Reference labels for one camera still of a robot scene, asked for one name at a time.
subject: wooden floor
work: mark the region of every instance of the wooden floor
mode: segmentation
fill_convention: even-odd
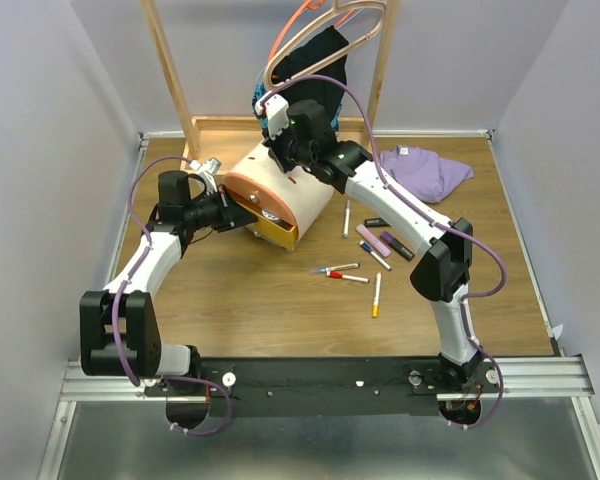
[[[407,144],[473,166],[476,177],[435,206],[452,219],[466,217],[475,235],[498,252],[509,282],[498,295],[473,300],[478,338],[497,355],[551,354],[551,347],[491,152],[483,138],[379,139],[388,150]],[[146,161],[181,154],[183,140],[154,139]],[[157,199],[159,171],[177,169],[164,162],[140,183],[135,208],[147,218]],[[355,226],[376,216],[352,202],[351,230],[342,238],[345,197],[334,195],[295,251],[255,238],[246,229],[213,233],[192,245],[167,276],[154,299],[164,341],[196,345],[202,355],[318,356],[430,355],[439,351],[428,302],[409,282],[417,263],[397,254],[387,272],[358,246]],[[140,230],[130,225],[119,269],[137,248]],[[379,318],[371,318],[373,287],[309,275],[313,267],[361,262],[356,275],[383,272]],[[498,268],[474,248],[471,290],[492,288]]]

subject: purple cloth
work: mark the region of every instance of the purple cloth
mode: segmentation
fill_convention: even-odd
[[[473,169],[469,165],[406,145],[382,152],[380,163],[400,185],[427,203],[442,201],[464,180],[473,178]]]

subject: coat hanger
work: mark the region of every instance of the coat hanger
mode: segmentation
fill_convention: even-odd
[[[298,44],[300,44],[300,42],[302,42],[305,38],[312,35],[316,30],[321,28],[323,25],[329,23],[334,18],[336,18],[342,14],[345,14],[347,12],[350,12],[352,10],[358,10],[361,8],[373,8],[376,10],[380,10],[382,12],[382,15],[380,16],[380,19],[378,20],[378,23],[375,25],[375,27],[373,27],[373,29],[369,33],[366,33],[362,37],[358,38],[356,41],[350,43],[349,45],[347,45],[344,48],[341,48],[337,52],[329,55],[327,58],[323,58],[319,62],[314,63],[310,67],[305,68],[301,72],[296,73],[291,78],[299,77],[300,75],[309,75],[311,73],[315,73],[318,70],[323,69],[327,65],[335,62],[339,58],[344,57],[345,55],[349,54],[354,49],[358,48],[363,43],[365,43],[365,42],[371,40],[373,37],[375,37],[377,35],[377,33],[380,31],[380,29],[382,29],[382,25],[384,24],[384,15],[386,12],[386,5],[383,2],[380,2],[378,0],[353,0],[351,2],[345,3],[344,5],[340,5],[340,0],[332,0],[331,8],[327,12],[323,13],[318,18],[316,18],[313,22],[311,22],[309,25],[307,25],[302,30],[300,30],[300,32],[298,32],[298,34],[295,37],[293,37],[291,40],[289,40],[284,45],[284,47],[282,47],[280,50],[278,50],[278,52],[273,56],[273,58],[269,61],[269,63],[267,63],[267,67],[265,68],[265,71],[264,71],[264,85],[265,85],[266,89],[272,90],[275,87],[282,85],[282,83],[284,83],[284,82],[280,82],[277,84],[273,84],[271,81],[271,75],[273,74],[273,70],[278,66],[278,64],[282,61],[282,59],[284,57],[286,57]]]

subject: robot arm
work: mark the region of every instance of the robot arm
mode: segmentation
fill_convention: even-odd
[[[480,352],[469,341],[472,338],[477,342],[468,309],[468,329],[460,311],[460,298],[468,290],[471,243],[423,220],[387,190],[369,152],[355,142],[338,142],[324,109],[317,103],[298,102],[288,108],[285,104],[277,96],[266,104],[269,127],[277,128],[276,134],[265,135],[264,141],[272,161],[283,172],[300,166],[338,192],[372,207],[415,246],[422,259],[411,282],[431,302],[440,332],[441,375],[435,381],[448,390],[461,391],[482,362]],[[158,217],[150,224],[150,249],[147,250],[149,242],[143,237],[140,248],[116,279],[103,291],[83,296],[81,361],[87,375],[124,374],[107,325],[111,324],[114,296],[133,273],[131,283],[121,292],[119,309],[120,316],[127,320],[124,352],[133,372],[141,378],[200,377],[201,359],[195,347],[169,345],[160,340],[151,299],[184,255],[196,230],[211,227],[223,232],[253,223],[257,218],[231,198],[223,186],[216,187],[212,175],[197,179],[206,188],[192,199],[189,175],[185,172],[170,171],[159,176]],[[399,185],[394,187],[434,221],[472,233],[466,220],[452,223]],[[136,267],[136,260],[142,255],[146,255],[144,262]]]
[[[373,208],[416,248],[422,260],[411,275],[411,283],[431,302],[440,334],[441,362],[448,373],[445,376],[456,387],[465,383],[482,361],[474,346],[478,340],[469,308],[465,304],[466,327],[460,310],[460,299],[468,292],[472,246],[433,222],[469,235],[473,233],[471,224],[465,219],[450,221],[392,182],[394,189],[433,222],[407,207],[382,183],[369,152],[355,142],[337,141],[324,108],[315,101],[289,107],[282,97],[274,95],[259,114],[267,116],[265,145],[282,172],[302,167],[319,181]]]

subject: white wall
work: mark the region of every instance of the white wall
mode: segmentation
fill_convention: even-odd
[[[137,143],[68,2],[0,2],[0,479],[37,476]]]
[[[138,0],[71,3],[135,126],[180,130]],[[376,128],[495,127],[566,3],[402,0]],[[157,4],[192,113],[250,115],[254,78],[301,1]],[[343,33],[354,39],[368,31],[371,15]],[[365,99],[376,52],[374,39],[347,61],[349,84]],[[352,102],[344,114],[358,114]]]
[[[495,146],[551,322],[584,354],[600,420],[600,0],[571,0]]]

